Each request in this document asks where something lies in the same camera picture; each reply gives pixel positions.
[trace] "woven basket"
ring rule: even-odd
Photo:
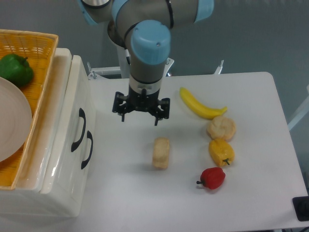
[[[20,88],[26,96],[32,111],[30,133],[18,151],[0,162],[0,190],[12,190],[15,188],[21,169],[26,161],[57,44],[57,35],[0,29],[0,59],[11,53],[28,57],[27,61],[34,72],[32,81],[25,87]]]

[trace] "white tabletop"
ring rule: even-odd
[[[98,110],[83,204],[77,218],[0,216],[5,231],[231,232],[305,227],[292,198],[307,191],[273,78],[266,72],[164,78],[160,97],[171,98],[170,119],[112,113],[116,91],[128,80],[90,81]],[[236,158],[224,167],[217,190],[197,186],[214,167],[208,153],[209,121],[179,97],[186,87],[210,107],[228,107],[237,132],[229,142]],[[151,166],[154,139],[170,139],[165,171]]]

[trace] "drawer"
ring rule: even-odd
[[[96,120],[82,60],[74,56],[60,123],[57,128],[41,194],[68,216],[78,215],[92,154]]]

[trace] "yellow banana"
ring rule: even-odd
[[[186,88],[181,87],[179,93],[183,102],[200,117],[213,119],[214,117],[222,115],[225,111],[227,111],[227,107],[222,109],[213,109],[201,104]]]

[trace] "bread roll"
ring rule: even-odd
[[[231,139],[236,132],[235,122],[224,116],[215,117],[207,128],[212,139],[220,138],[224,140]]]

